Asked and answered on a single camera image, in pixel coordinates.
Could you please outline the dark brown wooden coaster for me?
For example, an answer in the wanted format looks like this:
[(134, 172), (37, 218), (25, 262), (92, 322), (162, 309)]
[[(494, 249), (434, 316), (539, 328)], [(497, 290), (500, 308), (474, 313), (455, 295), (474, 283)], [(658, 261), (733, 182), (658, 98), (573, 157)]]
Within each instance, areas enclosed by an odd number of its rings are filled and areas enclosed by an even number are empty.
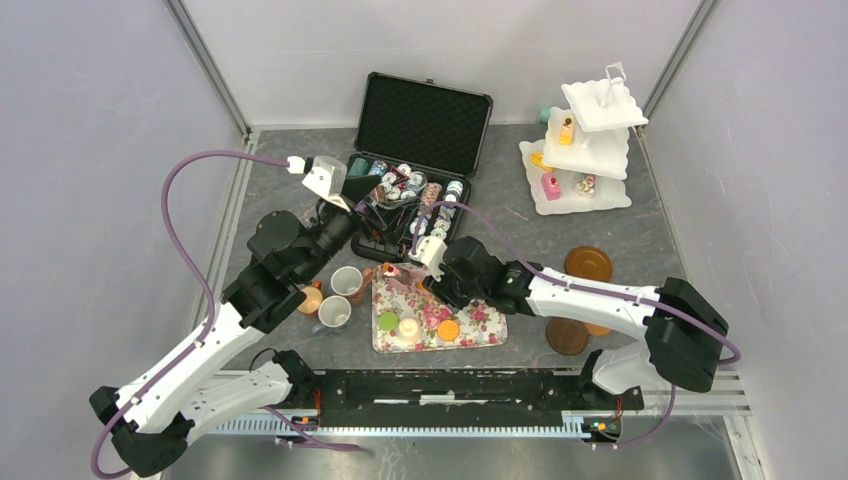
[(588, 346), (590, 335), (582, 322), (553, 317), (549, 320), (545, 336), (548, 345), (565, 356), (581, 354)]

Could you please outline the white three-tier cake stand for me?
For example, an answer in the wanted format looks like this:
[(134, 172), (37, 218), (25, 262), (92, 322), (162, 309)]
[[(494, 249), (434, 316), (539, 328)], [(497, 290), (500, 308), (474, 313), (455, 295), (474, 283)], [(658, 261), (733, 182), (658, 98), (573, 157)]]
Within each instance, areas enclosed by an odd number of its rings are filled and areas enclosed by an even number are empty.
[[(536, 213), (542, 216), (566, 215), (625, 209), (632, 205), (627, 195), (630, 135), (649, 123), (643, 110), (626, 85), (627, 74), (620, 62), (608, 64), (599, 80), (566, 83), (561, 86), (569, 107), (551, 108), (542, 139), (519, 143), (522, 164)], [(566, 116), (575, 121), (571, 146), (558, 143)], [(553, 167), (562, 196), (547, 201), (541, 186), (545, 171), (529, 157), (542, 152), (544, 162)], [(585, 175), (596, 176), (595, 195), (578, 196), (573, 187)]]

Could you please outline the sprinkled strawberry cake slice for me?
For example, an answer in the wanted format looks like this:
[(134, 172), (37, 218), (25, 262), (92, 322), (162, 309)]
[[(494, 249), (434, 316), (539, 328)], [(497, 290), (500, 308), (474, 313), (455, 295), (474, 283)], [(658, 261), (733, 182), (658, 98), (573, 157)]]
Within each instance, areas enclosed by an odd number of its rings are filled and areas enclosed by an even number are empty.
[(585, 175), (582, 180), (573, 187), (574, 192), (583, 198), (592, 198), (595, 195), (596, 176)]

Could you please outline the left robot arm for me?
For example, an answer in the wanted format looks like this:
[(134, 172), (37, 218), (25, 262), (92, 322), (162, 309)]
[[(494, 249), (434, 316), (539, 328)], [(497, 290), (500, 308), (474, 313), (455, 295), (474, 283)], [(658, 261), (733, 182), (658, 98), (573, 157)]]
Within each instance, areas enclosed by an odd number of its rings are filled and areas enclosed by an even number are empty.
[(314, 397), (315, 375), (294, 351), (275, 354), (258, 369), (217, 389), (204, 384), (238, 353), (273, 332), (306, 300), (304, 288), (360, 232), (375, 232), (366, 200), (375, 175), (342, 177), (310, 171), (305, 186), (319, 197), (317, 215), (304, 224), (286, 210), (266, 214), (247, 242), (251, 258), (207, 318), (136, 380), (102, 386), (89, 403), (103, 423), (92, 452), (93, 473), (109, 478), (99, 454), (110, 441), (126, 473), (158, 474), (215, 427), (253, 410)]

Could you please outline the light orange wooden coaster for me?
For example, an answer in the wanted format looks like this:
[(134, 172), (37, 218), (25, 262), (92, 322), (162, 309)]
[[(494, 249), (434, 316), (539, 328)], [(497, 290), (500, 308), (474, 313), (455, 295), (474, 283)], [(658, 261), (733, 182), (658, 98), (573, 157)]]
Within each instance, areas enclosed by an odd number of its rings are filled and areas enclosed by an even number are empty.
[(610, 328), (589, 323), (585, 324), (585, 328), (587, 332), (592, 336), (605, 336), (612, 332)]

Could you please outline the pink strawberry cake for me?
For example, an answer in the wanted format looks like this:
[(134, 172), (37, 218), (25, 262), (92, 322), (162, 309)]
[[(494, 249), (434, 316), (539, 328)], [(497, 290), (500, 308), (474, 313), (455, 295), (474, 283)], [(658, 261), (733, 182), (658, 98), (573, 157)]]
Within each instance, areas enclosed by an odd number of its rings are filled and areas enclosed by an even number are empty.
[(553, 172), (546, 172), (542, 175), (541, 186), (547, 201), (555, 201), (561, 198), (560, 184)]

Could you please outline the chocolate cake slice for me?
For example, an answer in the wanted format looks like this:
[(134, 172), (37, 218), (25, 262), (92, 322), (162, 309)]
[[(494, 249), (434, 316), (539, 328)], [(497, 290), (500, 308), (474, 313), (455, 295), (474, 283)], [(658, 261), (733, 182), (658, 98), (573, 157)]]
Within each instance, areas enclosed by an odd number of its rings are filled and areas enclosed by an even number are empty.
[(407, 272), (398, 266), (385, 262), (379, 267), (380, 277), (392, 285), (405, 285)]

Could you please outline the green round macaron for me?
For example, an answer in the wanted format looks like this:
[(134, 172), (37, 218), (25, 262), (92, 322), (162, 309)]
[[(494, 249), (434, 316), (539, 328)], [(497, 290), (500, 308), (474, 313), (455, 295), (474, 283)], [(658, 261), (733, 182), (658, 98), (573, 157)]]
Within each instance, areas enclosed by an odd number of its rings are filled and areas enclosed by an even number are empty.
[(377, 324), (381, 331), (394, 331), (400, 322), (399, 316), (393, 311), (386, 311), (378, 315)]

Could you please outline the yellow kiwi cake slice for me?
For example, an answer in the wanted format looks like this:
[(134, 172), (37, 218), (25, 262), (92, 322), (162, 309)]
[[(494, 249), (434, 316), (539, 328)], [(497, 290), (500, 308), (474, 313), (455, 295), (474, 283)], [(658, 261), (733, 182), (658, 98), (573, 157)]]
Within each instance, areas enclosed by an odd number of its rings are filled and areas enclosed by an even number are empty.
[(543, 171), (545, 171), (547, 173), (552, 173), (554, 171), (553, 167), (547, 165), (544, 162), (544, 156), (543, 156), (542, 152), (532, 153), (529, 157), (529, 160), (532, 164), (534, 164), (535, 166), (537, 166), (538, 168), (542, 169)]

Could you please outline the grey white mug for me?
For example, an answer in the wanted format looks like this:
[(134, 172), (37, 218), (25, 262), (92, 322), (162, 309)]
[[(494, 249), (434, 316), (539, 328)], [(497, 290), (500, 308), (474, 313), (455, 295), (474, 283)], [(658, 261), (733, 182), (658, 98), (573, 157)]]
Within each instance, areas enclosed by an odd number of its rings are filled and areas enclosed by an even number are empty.
[(318, 320), (311, 332), (313, 335), (338, 333), (348, 323), (352, 313), (349, 300), (343, 296), (331, 296), (324, 299), (318, 309)]

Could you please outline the yellow cake with green fruit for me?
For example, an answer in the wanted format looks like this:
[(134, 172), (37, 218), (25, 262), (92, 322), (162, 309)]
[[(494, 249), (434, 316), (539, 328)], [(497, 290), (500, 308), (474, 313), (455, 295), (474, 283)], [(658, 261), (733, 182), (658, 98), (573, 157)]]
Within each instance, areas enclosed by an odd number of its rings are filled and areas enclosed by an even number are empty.
[(571, 116), (566, 116), (562, 122), (558, 143), (562, 146), (571, 146), (575, 133), (575, 121)]

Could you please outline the yellow round biscuit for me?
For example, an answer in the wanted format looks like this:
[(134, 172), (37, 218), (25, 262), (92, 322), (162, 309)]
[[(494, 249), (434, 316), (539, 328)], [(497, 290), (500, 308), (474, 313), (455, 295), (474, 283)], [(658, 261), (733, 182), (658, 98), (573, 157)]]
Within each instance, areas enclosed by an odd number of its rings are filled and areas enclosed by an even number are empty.
[(444, 342), (453, 342), (460, 335), (459, 324), (454, 320), (443, 320), (437, 327), (437, 335)]

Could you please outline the cream round pudding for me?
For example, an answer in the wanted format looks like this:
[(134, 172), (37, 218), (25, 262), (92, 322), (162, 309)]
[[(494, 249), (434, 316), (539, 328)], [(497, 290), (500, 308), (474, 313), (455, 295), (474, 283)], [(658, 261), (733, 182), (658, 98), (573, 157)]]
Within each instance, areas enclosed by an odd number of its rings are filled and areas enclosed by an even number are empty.
[(422, 335), (422, 325), (415, 318), (403, 318), (396, 328), (396, 336), (407, 343), (416, 343)]

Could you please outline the pink mug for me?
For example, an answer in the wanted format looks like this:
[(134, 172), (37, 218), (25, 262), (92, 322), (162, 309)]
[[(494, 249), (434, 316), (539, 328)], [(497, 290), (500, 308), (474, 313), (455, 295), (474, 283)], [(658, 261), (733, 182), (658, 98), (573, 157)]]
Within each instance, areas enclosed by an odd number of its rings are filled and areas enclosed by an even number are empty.
[(332, 274), (330, 287), (336, 295), (356, 305), (364, 299), (365, 289), (370, 284), (373, 273), (372, 268), (360, 270), (353, 266), (344, 266)]

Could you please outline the pink-handled metal tongs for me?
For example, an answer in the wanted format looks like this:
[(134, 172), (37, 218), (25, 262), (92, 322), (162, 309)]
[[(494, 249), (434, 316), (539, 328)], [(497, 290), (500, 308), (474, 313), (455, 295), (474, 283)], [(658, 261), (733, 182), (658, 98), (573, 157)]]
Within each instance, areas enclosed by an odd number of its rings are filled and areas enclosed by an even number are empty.
[(426, 269), (420, 268), (411, 264), (394, 264), (399, 268), (405, 270), (407, 272), (407, 278), (405, 285), (392, 285), (393, 289), (399, 292), (427, 292), (428, 289), (424, 285), (425, 279), (428, 277), (428, 271)]

